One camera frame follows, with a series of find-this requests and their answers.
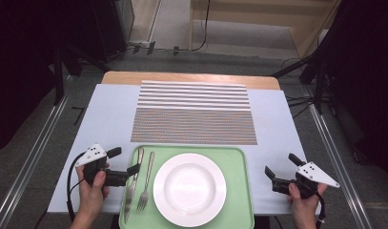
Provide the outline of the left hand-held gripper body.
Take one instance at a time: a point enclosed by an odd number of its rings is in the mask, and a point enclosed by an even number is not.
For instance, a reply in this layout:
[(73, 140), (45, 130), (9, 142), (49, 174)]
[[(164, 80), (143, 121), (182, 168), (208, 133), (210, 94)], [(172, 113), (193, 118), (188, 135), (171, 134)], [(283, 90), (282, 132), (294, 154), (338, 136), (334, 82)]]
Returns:
[(84, 179), (92, 185), (95, 175), (99, 171), (106, 173), (105, 186), (119, 187), (124, 186), (129, 178), (127, 172), (112, 171), (106, 167), (107, 152), (99, 144), (93, 144), (80, 158), (75, 162), (75, 166), (83, 166)]

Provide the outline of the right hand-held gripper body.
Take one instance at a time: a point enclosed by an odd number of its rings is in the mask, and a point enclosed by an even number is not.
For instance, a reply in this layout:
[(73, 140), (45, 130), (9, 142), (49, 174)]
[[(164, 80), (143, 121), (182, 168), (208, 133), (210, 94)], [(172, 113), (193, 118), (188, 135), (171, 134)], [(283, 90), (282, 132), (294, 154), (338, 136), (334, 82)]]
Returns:
[(280, 194), (289, 195), (289, 185), (294, 183), (302, 199), (312, 197), (317, 193), (319, 183), (326, 184), (331, 187), (339, 188), (340, 184), (332, 177), (320, 169), (314, 162), (299, 162), (296, 163), (295, 179), (287, 180), (276, 177), (272, 174), (272, 190)]

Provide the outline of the silver fork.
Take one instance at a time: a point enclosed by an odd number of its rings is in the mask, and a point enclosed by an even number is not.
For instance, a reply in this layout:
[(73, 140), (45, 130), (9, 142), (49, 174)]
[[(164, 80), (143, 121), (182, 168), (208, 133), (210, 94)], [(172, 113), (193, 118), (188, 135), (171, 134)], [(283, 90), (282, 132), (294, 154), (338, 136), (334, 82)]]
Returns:
[(138, 211), (143, 211), (148, 203), (148, 199), (149, 199), (148, 188), (149, 188), (151, 173), (152, 173), (152, 169), (153, 169), (154, 157), (155, 157), (155, 152), (151, 152), (150, 157), (149, 157), (148, 167), (147, 167), (147, 174), (146, 174), (144, 190), (139, 197), (139, 201), (138, 201), (138, 204), (136, 207), (136, 209)]

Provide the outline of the silver table knife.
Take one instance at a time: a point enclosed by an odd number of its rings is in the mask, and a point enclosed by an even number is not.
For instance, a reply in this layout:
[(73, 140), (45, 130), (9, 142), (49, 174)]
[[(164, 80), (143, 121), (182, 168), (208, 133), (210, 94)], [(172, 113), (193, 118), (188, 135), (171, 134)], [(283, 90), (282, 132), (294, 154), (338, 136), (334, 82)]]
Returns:
[[(143, 156), (144, 156), (144, 149), (142, 147), (139, 147), (138, 148), (138, 159), (137, 159), (138, 166), (141, 166)], [(128, 220), (128, 216), (129, 216), (129, 213), (131, 211), (132, 202), (133, 202), (133, 195), (134, 195), (134, 190), (135, 190), (136, 183), (137, 183), (137, 178), (138, 178), (138, 174), (134, 174), (133, 181), (132, 181), (131, 185), (128, 187), (128, 190), (126, 193), (124, 221)]]

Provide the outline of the light green tray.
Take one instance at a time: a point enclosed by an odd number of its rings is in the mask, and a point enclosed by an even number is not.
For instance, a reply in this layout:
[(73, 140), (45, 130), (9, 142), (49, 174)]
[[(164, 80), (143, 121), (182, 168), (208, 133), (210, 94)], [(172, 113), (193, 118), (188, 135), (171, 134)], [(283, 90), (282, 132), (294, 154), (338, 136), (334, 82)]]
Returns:
[[(250, 187), (245, 156), (241, 150), (229, 147), (146, 145), (144, 151), (128, 220), (124, 221), (124, 214), (119, 214), (118, 224), (121, 229), (253, 229)], [(155, 157), (148, 188), (149, 199), (145, 209), (138, 211), (136, 207), (144, 190), (151, 152), (155, 152)], [(200, 154), (215, 162), (227, 184), (227, 196), (219, 214), (210, 222), (197, 227), (182, 227), (166, 220), (155, 206), (153, 197), (153, 182), (159, 168), (171, 157), (186, 153)]]

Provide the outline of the white deep plate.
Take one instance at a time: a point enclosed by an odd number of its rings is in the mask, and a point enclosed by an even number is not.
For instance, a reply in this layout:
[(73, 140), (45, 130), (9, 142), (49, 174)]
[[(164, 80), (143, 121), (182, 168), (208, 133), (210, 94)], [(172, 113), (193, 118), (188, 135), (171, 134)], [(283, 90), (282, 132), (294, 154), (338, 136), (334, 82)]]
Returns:
[(186, 153), (168, 159), (157, 171), (153, 197), (160, 214), (182, 227), (202, 226), (223, 208), (227, 184), (206, 156)]

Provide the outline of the person's right hand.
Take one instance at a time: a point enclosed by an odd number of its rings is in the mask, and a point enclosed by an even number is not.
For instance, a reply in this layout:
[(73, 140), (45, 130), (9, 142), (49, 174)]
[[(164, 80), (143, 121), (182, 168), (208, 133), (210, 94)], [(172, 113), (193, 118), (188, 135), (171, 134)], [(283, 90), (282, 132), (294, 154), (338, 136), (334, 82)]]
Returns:
[(292, 203), (292, 218), (296, 229), (317, 229), (316, 210), (319, 204), (319, 197), (303, 199), (298, 187), (291, 183), (289, 185), (290, 195), (288, 200)]

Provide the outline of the person's left hand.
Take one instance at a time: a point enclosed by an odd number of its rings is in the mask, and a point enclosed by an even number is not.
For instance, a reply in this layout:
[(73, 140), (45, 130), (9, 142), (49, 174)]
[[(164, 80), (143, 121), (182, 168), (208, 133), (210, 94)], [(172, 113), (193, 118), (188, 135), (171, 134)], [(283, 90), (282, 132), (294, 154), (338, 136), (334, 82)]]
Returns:
[(105, 172), (99, 171), (95, 175), (92, 185), (90, 185), (87, 181), (83, 180), (83, 169), (83, 166), (76, 168), (80, 180), (80, 203), (76, 218), (94, 220), (99, 216), (104, 198), (108, 196), (110, 189), (104, 186), (104, 182), (106, 181)]

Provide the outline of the black tripod stand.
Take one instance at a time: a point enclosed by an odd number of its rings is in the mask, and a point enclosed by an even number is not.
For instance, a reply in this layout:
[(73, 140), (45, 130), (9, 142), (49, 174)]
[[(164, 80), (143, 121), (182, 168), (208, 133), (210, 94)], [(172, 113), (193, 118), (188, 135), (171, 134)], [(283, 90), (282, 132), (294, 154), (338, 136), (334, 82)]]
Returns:
[(60, 44), (53, 55), (53, 72), (55, 79), (55, 100), (54, 105), (58, 105), (64, 97), (64, 82), (63, 82), (63, 65), (71, 75), (80, 76), (82, 73), (82, 67), (78, 61), (82, 58), (94, 65), (97, 69), (103, 73), (109, 72), (111, 69), (99, 62), (91, 55), (77, 48), (73, 44)]
[(326, 63), (322, 59), (322, 54), (320, 48), (317, 48), (314, 52), (307, 55), (304, 58), (297, 60), (297, 62), (281, 69), (278, 72), (272, 73), (272, 77), (280, 78), (294, 70), (305, 67), (299, 81), (302, 85), (310, 84), (313, 80), (316, 81), (315, 93), (313, 96), (313, 104), (317, 109), (317, 112), (321, 115), (321, 104), (323, 100), (323, 87), (324, 87), (324, 78), (326, 74)]

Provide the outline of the striped woven placemat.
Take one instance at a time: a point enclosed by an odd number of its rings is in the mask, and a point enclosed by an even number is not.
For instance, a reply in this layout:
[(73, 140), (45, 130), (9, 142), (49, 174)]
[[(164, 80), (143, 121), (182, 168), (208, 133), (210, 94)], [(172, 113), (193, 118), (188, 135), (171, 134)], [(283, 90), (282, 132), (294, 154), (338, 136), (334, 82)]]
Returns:
[(256, 145), (247, 88), (205, 82), (142, 82), (132, 142)]

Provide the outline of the dark curtain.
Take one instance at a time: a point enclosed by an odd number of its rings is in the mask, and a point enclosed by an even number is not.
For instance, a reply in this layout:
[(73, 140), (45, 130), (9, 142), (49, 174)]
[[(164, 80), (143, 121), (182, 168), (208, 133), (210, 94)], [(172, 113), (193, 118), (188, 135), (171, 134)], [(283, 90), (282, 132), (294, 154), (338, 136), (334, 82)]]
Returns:
[(0, 150), (55, 86), (55, 51), (89, 0), (0, 0)]
[(327, 42), (343, 130), (357, 160), (388, 173), (388, 0), (342, 0)]

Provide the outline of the light wooden shelf unit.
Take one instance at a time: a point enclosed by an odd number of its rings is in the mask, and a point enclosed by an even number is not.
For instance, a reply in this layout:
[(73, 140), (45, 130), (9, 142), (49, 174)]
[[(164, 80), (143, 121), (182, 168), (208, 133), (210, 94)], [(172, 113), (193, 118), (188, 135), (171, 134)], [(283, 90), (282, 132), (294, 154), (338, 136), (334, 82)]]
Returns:
[(190, 41), (194, 20), (287, 27), (299, 57), (311, 52), (331, 27), (342, 0), (190, 0)]

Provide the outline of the black cabinet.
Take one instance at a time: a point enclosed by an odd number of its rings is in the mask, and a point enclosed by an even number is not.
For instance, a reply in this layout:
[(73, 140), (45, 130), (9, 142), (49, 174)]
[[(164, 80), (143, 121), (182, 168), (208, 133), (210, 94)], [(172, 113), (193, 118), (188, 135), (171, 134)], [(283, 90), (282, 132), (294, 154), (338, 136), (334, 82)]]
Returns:
[(99, 34), (99, 57), (110, 57), (124, 52), (132, 33), (134, 12), (132, 0), (91, 0), (94, 20)]

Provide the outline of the metal floor rail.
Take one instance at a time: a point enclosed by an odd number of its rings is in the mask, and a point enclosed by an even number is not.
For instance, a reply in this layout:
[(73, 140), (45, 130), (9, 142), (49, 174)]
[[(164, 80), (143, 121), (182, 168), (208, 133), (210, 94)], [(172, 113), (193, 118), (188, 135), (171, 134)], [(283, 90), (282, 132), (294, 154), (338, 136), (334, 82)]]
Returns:
[(310, 111), (317, 125), (317, 129), (322, 138), (326, 152), (330, 158), (332, 166), (336, 172), (340, 188), (345, 196), (348, 207), (351, 210), (353, 218), (358, 229), (373, 229), (372, 223), (367, 215), (363, 203), (357, 193), (357, 189), (349, 176), (345, 165), (341, 159), (337, 145), (329, 131), (324, 115), (317, 110), (317, 105), (313, 102), (310, 105)]
[(42, 156), (42, 153), (49, 141), (52, 131), (63, 112), (66, 103), (68, 102), (69, 94), (65, 93), (64, 97), (59, 100), (57, 105), (54, 105), (44, 123), (41, 131), (38, 134), (32, 148), (27, 153), (27, 158), (21, 166), (12, 186), (7, 191), (2, 204), (0, 205), (0, 229), (5, 229), (10, 221), (10, 218), (22, 197), (26, 186), (28, 185), (31, 175)]

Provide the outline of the small black floor bracket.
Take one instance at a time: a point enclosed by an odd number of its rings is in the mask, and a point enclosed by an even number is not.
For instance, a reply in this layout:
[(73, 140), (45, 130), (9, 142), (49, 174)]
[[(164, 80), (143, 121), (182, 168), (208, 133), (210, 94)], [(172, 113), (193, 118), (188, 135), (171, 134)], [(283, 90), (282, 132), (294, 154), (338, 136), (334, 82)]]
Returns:
[(78, 111), (78, 115), (77, 115), (75, 121), (73, 122), (73, 125), (75, 126), (75, 125), (77, 125), (77, 123), (79, 122), (79, 120), (81, 119), (83, 114), (85, 113), (86, 108), (85, 107), (76, 107), (76, 106), (72, 106), (71, 108), (75, 111)]

